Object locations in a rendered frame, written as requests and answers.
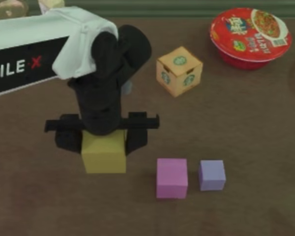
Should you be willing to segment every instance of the picture of noodles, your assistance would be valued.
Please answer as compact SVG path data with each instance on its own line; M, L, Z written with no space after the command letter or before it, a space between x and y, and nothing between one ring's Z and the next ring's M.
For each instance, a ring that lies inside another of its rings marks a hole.
M280 36L279 24L271 14L257 11L253 21L261 33L272 38Z

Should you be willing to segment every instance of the green logo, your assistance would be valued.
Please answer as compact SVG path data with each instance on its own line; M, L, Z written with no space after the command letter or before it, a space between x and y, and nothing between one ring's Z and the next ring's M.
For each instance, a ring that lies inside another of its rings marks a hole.
M190 85L195 79L195 75L189 75L184 81L183 81L183 85L184 86L188 86Z
M175 65L185 65L187 63L187 58L184 56L178 56L174 59Z
M168 74L166 74L165 72L162 72L161 76L166 84L169 84L171 82L171 78L169 78Z

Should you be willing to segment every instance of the glass object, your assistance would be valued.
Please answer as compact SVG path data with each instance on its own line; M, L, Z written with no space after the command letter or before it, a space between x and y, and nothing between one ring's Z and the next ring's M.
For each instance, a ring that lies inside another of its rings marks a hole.
M24 17L28 11L25 0L0 0L0 20Z

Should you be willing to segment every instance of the block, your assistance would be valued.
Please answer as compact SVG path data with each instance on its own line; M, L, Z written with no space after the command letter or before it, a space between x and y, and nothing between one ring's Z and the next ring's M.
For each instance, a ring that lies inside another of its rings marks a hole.
M65 7L64 0L38 0L38 4L42 14L45 14L52 8Z
M223 190L226 176L222 160L204 160L199 165L201 191Z
M125 131L106 136L83 131L81 156L86 173L126 173Z
M156 79L173 97L187 92L201 80L203 63L184 47L156 61Z
M159 158L156 172L156 197L184 199L188 189L186 159Z

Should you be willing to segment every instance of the red instant noodle bowl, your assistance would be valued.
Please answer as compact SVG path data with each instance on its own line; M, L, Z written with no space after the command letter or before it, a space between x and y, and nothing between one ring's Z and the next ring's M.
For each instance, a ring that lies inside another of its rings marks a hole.
M259 69L284 55L292 36L279 18L251 8L234 8L217 16L210 37L221 58L241 69Z

